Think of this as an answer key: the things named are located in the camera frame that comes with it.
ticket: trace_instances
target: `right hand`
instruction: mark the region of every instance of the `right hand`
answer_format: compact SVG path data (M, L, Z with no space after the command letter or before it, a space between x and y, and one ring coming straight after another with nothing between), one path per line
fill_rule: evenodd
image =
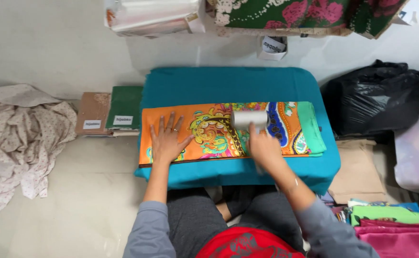
M248 151L254 161L269 173L274 168L286 163L281 153L280 142L269 133L258 134L253 123L249 125Z

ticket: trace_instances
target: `gray long sleeve shirt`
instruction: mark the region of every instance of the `gray long sleeve shirt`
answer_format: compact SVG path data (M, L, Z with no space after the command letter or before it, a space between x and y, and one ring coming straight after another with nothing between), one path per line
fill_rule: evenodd
M375 250L355 236L353 227L339 222L320 200L295 216L312 255L321 258L379 258ZM143 202L128 236L123 258L175 258L168 237L168 209L161 202Z

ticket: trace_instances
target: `gray pants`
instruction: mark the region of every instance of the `gray pants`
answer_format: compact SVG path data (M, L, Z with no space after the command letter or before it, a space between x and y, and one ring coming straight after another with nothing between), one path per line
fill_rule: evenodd
M271 232L304 253L300 227L284 194L274 185L252 187L252 202L234 226ZM170 190L167 206L170 240L179 258L194 258L211 238L228 229L204 188Z

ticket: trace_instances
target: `hand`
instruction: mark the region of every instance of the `hand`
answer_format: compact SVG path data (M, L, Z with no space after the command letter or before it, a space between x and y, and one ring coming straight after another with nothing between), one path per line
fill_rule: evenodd
M286 163L281 153L280 142L269 133L258 134L253 123L249 125L248 151L254 161L269 173L276 167Z
M150 125L152 138L152 157L153 163L163 163L169 165L175 160L181 151L189 145L195 136L192 134L182 142L178 142L178 131L181 129L184 116L181 116L173 127L175 122L175 113L171 112L170 119L164 128L164 116L160 117L159 135L155 134L154 125Z

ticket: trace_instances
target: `left hand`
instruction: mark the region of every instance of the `left hand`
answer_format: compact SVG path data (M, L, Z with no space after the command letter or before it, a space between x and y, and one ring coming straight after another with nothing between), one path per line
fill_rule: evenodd
M184 116L181 116L175 125L175 113L171 112L170 119L168 119L166 127L164 127L165 118L161 116L158 135L155 134L154 125L150 125L153 163L165 163L169 165L189 145L192 139L195 138L191 134L182 142L178 142L178 131L181 129L183 120Z

